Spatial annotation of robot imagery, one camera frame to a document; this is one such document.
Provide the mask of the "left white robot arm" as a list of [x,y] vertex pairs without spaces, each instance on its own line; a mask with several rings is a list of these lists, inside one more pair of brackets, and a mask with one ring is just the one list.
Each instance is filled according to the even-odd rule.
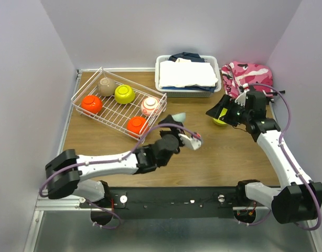
[[183,143],[185,113],[168,115],[158,123],[161,138],[153,144],[137,146],[132,151],[115,155],[77,155],[74,149],[61,152],[45,166],[47,197],[51,200],[72,195],[78,185],[99,176],[145,174],[166,166]]

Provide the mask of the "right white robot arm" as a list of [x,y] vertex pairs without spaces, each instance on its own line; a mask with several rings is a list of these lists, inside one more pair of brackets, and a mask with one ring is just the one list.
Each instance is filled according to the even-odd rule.
[[242,206],[255,201],[267,207],[280,224],[317,220],[310,227],[320,227],[322,215],[322,183],[304,172],[284,141],[284,133],[277,122],[266,116],[266,95],[250,90],[236,99],[225,94],[206,112],[206,115],[236,127],[245,125],[246,131],[269,159],[280,183],[280,188],[265,186],[258,180],[240,181],[234,193]]

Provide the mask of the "pale blue bowl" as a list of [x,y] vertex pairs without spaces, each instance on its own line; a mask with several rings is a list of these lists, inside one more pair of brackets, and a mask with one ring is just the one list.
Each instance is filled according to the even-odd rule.
[[186,119],[186,113],[185,112],[181,112],[181,113],[173,114],[172,115],[172,118],[176,122],[184,123],[184,121]]

